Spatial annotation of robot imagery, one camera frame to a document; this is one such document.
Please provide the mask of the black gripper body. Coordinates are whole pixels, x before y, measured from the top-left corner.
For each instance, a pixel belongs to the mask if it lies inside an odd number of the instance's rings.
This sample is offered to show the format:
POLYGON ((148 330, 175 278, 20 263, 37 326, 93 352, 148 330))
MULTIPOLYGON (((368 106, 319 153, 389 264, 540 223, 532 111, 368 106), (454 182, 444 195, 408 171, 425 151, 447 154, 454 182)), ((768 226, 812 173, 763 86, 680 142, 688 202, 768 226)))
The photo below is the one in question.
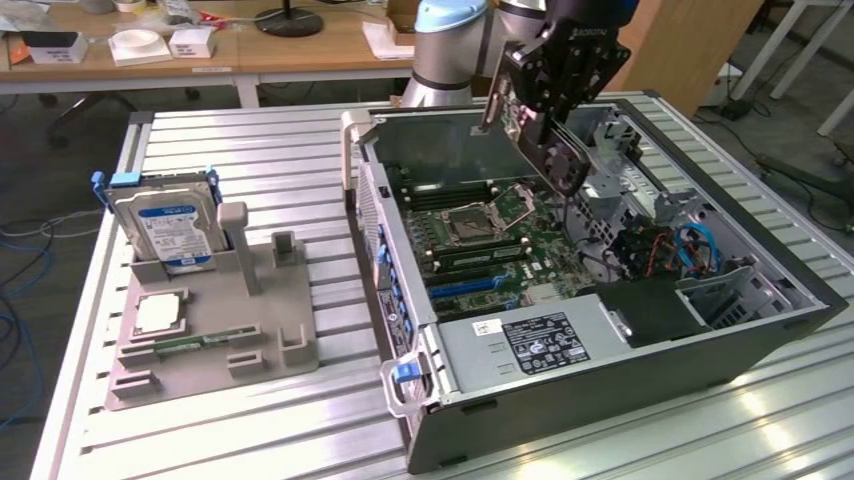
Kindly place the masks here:
POLYGON ((546 0, 544 7, 538 38, 548 45, 587 39, 615 42, 635 14, 635 0, 546 0))

